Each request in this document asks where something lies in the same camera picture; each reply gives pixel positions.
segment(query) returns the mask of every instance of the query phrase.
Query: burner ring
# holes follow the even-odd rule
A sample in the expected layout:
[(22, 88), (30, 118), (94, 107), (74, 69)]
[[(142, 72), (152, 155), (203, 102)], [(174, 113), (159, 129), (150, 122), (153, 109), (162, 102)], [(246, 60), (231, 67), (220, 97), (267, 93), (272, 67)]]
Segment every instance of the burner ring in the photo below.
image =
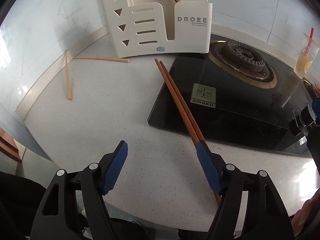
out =
[(222, 52), (234, 63), (250, 68), (253, 72), (262, 72), (265, 68), (266, 63), (260, 53), (241, 42), (226, 42), (226, 45), (222, 47)]

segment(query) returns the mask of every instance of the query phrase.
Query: silver screw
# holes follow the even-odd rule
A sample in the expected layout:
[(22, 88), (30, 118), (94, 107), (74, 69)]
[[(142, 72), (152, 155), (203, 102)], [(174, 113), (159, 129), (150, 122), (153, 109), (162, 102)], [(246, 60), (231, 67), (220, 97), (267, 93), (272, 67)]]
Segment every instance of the silver screw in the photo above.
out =
[(58, 171), (57, 171), (57, 175), (58, 175), (58, 176), (62, 176), (63, 174), (64, 174), (64, 170), (58, 170)]
[(90, 170), (95, 170), (96, 168), (98, 168), (98, 164), (97, 164), (97, 163), (91, 163), (91, 164), (89, 165), (89, 169), (90, 169)]
[(227, 164), (226, 168), (229, 171), (234, 171), (235, 170), (235, 167), (232, 164)]
[(260, 176), (266, 177), (268, 173), (266, 171), (259, 171)]

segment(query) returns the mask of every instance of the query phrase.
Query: white speckled countertop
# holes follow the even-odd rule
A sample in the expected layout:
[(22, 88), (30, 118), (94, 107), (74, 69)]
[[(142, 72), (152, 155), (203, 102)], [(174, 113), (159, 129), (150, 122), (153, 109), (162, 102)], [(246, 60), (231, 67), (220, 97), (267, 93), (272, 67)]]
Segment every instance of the white speckled countertop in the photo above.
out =
[[(108, 35), (81, 55), (101, 56)], [(157, 56), (170, 68), (174, 55)], [(68, 172), (79, 171), (113, 152), (120, 140), (128, 158), (107, 203), (134, 216), (173, 228), (207, 231), (217, 204), (188, 136), (150, 127), (148, 115), (163, 84), (155, 56), (130, 63), (72, 60), (73, 100), (66, 99), (64, 69), (29, 111), (25, 123), (44, 151)], [(266, 170), (289, 215), (316, 188), (311, 158), (278, 155), (208, 142), (211, 151), (242, 171)], [(246, 194), (236, 230), (243, 224)]]

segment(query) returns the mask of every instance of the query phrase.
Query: wall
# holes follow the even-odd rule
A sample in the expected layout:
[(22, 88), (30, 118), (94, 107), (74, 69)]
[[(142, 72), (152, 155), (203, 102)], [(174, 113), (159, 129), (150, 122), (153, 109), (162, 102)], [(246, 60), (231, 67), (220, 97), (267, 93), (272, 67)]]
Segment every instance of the wall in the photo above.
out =
[[(213, 23), (252, 35), (297, 59), (303, 33), (320, 20), (305, 0), (209, 0)], [(0, 104), (15, 111), (44, 71), (84, 37), (106, 25), (101, 0), (17, 0), (0, 27)], [(310, 72), (320, 80), (320, 56)]]

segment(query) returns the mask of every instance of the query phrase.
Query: horizontal slot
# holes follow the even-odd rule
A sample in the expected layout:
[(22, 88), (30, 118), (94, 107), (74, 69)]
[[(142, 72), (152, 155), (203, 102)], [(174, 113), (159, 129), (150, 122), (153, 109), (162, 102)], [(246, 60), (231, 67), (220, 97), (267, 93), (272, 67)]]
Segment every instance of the horizontal slot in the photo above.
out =
[(156, 30), (152, 30), (152, 31), (137, 32), (137, 34), (155, 33), (155, 32), (156, 32)]
[(149, 44), (149, 43), (157, 43), (158, 41), (144, 41), (144, 42), (139, 42), (139, 44)]
[(138, 10), (132, 11), (132, 13), (137, 13), (137, 12), (147, 12), (147, 11), (153, 11), (153, 8), (143, 8), (143, 9), (138, 9)]
[(137, 22), (134, 22), (135, 24), (137, 23), (148, 23), (148, 22), (154, 22), (155, 19), (149, 19), (149, 20), (143, 20), (143, 21), (137, 21)]

